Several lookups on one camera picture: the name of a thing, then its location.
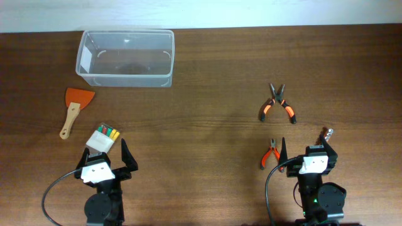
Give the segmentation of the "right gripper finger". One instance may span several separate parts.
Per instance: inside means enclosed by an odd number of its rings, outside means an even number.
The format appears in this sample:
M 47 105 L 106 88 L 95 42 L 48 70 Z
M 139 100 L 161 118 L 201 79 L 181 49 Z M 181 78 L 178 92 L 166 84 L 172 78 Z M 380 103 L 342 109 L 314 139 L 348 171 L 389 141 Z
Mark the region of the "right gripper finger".
M 325 148 L 325 150 L 326 150 L 326 152 L 327 152 L 329 158 L 331 158 L 331 159 L 337 159 L 337 158 L 338 158 L 338 154 L 337 154 L 337 153 L 334 151 L 334 149 L 329 145 L 329 141 L 326 141 L 326 140 L 324 139 L 324 137 L 323 137 L 324 134 L 325 134 L 325 132 L 327 131 L 327 129 L 330 129 L 330 128 L 324 127 L 324 128 L 322 129 L 322 132 L 321 132 L 320 135 L 319 135 L 318 141 L 319 141 L 319 144 L 321 144 L 321 145 L 324 146 L 324 148 Z
M 281 151 L 280 151 L 280 158 L 278 160 L 278 163 L 284 164 L 286 161 L 288 161 L 288 155 L 287 155 L 287 150 L 286 150 L 286 141 L 285 141 L 285 138 L 283 137 L 281 140 Z

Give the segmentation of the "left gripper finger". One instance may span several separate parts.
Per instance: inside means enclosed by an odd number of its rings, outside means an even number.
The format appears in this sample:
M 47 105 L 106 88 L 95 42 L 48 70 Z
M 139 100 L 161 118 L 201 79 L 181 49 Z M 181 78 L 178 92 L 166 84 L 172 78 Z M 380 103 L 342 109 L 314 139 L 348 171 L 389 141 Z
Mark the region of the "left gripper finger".
M 81 159 L 80 159 L 80 161 L 78 163 L 78 166 L 85 166 L 85 164 L 87 162 L 87 158 L 89 157 L 89 155 L 90 155 L 89 149 L 85 148 L 84 152 L 82 154 L 82 157 L 81 157 Z
M 129 151 L 128 145 L 123 138 L 121 139 L 121 158 L 125 164 L 125 166 L 122 167 L 123 171 L 132 172 L 138 170 L 138 163 Z

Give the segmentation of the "small red cutter pliers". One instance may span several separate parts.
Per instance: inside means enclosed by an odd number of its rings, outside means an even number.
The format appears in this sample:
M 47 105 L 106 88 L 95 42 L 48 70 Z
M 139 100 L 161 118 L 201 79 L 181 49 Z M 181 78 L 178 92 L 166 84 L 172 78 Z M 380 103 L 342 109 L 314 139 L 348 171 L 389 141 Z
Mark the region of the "small red cutter pliers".
M 277 162 L 280 161 L 280 152 L 277 150 L 275 139 L 271 139 L 269 148 L 268 148 L 267 152 L 264 154 L 264 156 L 262 157 L 261 164 L 260 164 L 261 170 L 264 170 L 266 168 L 267 159 L 271 155 L 273 155 L 277 159 Z

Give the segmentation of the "orange socket bit rail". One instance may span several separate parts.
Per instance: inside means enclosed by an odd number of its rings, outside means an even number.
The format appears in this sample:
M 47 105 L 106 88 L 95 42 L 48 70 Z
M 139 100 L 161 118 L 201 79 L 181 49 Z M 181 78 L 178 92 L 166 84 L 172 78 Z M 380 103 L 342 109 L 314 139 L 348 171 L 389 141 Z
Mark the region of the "orange socket bit rail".
M 334 130 L 333 129 L 327 129 L 327 131 L 325 132 L 325 134 L 324 134 L 324 139 L 326 140 L 326 141 L 329 141 L 329 139 L 331 138 L 331 136 L 332 136 L 332 134 L 334 133 Z

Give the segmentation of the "long nose pliers orange black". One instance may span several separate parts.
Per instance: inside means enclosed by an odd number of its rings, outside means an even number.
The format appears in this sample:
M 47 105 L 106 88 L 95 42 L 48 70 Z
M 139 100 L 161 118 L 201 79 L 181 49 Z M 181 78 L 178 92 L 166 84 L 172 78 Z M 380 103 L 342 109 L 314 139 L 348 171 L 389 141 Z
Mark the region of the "long nose pliers orange black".
M 269 98 L 262 106 L 261 111 L 259 114 L 259 120 L 261 122 L 265 121 L 266 116 L 268 115 L 268 111 L 274 106 L 275 104 L 280 104 L 288 114 L 290 118 L 290 122 L 292 124 L 296 124 L 296 114 L 293 108 L 287 103 L 287 101 L 283 98 L 283 92 L 285 89 L 285 84 L 281 84 L 278 90 L 275 89 L 274 85 L 271 83 L 269 85 L 271 91 L 271 98 Z

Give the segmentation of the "clear plastic container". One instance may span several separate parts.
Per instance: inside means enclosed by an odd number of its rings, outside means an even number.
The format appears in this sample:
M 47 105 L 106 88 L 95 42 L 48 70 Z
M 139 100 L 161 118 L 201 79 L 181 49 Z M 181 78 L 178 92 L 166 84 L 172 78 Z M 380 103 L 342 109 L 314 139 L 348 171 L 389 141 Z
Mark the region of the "clear plastic container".
M 171 87 L 175 35 L 171 30 L 84 31 L 75 71 L 99 87 Z

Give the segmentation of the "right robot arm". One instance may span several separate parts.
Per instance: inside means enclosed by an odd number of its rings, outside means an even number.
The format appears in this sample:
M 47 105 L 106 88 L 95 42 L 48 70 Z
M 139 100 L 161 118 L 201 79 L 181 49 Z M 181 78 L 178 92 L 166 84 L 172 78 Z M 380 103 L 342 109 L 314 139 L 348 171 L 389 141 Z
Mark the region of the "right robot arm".
M 296 225 L 338 225 L 344 217 L 346 190 L 335 183 L 322 181 L 322 177 L 335 168 L 338 158 L 328 144 L 333 133 L 333 129 L 327 129 L 319 136 L 319 144 L 306 147 L 305 154 L 291 160 L 285 142 L 282 142 L 279 165 L 286 169 L 287 177 L 297 178 L 303 209 L 303 218 L 296 220 Z

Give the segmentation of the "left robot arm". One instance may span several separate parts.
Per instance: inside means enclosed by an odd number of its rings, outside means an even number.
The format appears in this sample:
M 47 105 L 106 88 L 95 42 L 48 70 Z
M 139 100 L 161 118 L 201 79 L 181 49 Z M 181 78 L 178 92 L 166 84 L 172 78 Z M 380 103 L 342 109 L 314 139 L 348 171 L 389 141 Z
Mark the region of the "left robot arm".
M 87 225 L 122 225 L 124 222 L 121 182 L 130 180 L 131 173 L 138 170 L 124 139 L 121 140 L 121 159 L 124 166 L 111 169 L 106 153 L 90 154 L 88 148 L 84 149 L 74 177 L 96 189 L 96 194 L 84 206 Z

